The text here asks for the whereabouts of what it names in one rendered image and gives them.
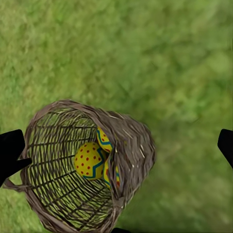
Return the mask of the wicker basket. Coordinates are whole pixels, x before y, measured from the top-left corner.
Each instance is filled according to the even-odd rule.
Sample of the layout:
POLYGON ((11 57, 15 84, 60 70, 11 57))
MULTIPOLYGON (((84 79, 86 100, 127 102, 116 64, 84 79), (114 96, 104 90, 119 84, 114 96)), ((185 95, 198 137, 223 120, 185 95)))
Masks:
POLYGON ((7 177, 2 188, 15 190, 18 193, 24 192, 25 198, 38 216, 38 220, 51 233, 111 233, 114 228, 117 228, 115 226, 118 218, 126 205, 138 193, 157 160, 156 144, 150 129, 145 124, 127 114, 106 111, 103 108, 85 105, 70 99, 54 101, 36 111, 29 120, 24 140, 25 149, 18 160, 30 156, 33 160, 32 164, 20 171, 22 185, 15 185, 7 177), (71 110, 54 112, 56 109, 63 110, 64 108, 71 108, 71 110), (54 116, 60 119, 50 126, 50 120, 54 116), (76 117, 78 118, 76 119, 76 117), (91 127, 90 136, 94 135, 91 133, 93 127, 96 130, 99 127, 106 134, 113 148, 107 159, 110 188, 106 184, 103 186, 98 180, 102 187, 97 189, 91 181, 82 179, 83 182, 81 182, 75 176, 76 170, 67 171, 65 164, 67 167, 73 167, 72 159, 76 155, 76 150, 72 153, 71 150, 68 150, 68 146, 72 148, 73 145, 78 144, 77 148, 80 148, 83 143, 92 142, 91 140, 94 138, 98 143, 96 137, 80 138, 83 132, 89 129, 87 124, 62 126, 62 123, 69 118, 77 120, 73 124, 78 124, 81 118, 92 119, 96 126, 91 127), (33 142, 29 144, 34 129, 33 142), (76 134, 73 133, 75 130, 80 130, 80 136, 76 137, 76 134), (44 157, 39 157, 37 151, 38 147, 42 145, 46 150, 43 150, 44 157), (47 159, 49 145, 52 147, 51 160, 47 159), (54 158, 55 153, 56 158, 54 158), (74 184, 71 185, 66 177, 72 177, 74 184), (52 182, 55 182, 56 187, 60 188, 59 192, 56 191, 52 182), (107 201, 102 200, 99 196, 99 192, 101 190, 103 192, 104 189, 111 192, 111 196, 105 198, 108 199, 107 201), (87 200, 83 201, 77 190, 87 200), (90 204, 93 199, 95 200, 94 196, 102 200, 99 206, 94 203, 90 204), (74 205, 73 207, 63 202, 67 197, 74 205), (103 206, 108 206, 105 210, 110 210, 105 219, 100 216, 102 212, 99 212, 99 210, 103 211, 101 209, 103 206), (81 211, 88 217, 80 214, 81 211), (94 215, 99 215, 104 221, 97 224, 92 223, 94 215), (69 220, 81 222, 81 227, 75 227, 69 220))

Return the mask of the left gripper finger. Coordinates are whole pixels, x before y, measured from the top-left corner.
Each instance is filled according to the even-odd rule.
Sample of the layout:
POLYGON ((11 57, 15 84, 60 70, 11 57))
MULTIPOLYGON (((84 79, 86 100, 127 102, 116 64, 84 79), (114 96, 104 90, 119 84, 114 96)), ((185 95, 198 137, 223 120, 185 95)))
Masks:
POLYGON ((29 166, 32 164, 32 161, 33 160, 30 156, 26 159, 17 160, 7 177, 10 177, 19 170, 22 170, 24 167, 29 166))

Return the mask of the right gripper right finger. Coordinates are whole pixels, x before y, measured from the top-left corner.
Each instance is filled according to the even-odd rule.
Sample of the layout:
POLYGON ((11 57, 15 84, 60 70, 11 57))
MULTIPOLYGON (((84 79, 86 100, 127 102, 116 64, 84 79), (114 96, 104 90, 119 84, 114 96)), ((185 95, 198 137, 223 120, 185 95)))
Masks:
POLYGON ((217 145, 233 168, 233 131, 222 129, 217 145))

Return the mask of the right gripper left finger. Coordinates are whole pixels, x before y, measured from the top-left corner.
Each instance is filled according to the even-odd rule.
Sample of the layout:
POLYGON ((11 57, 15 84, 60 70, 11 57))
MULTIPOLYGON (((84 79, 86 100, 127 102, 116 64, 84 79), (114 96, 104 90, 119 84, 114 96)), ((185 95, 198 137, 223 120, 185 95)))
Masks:
POLYGON ((0 187, 25 149, 21 129, 0 134, 0 187))

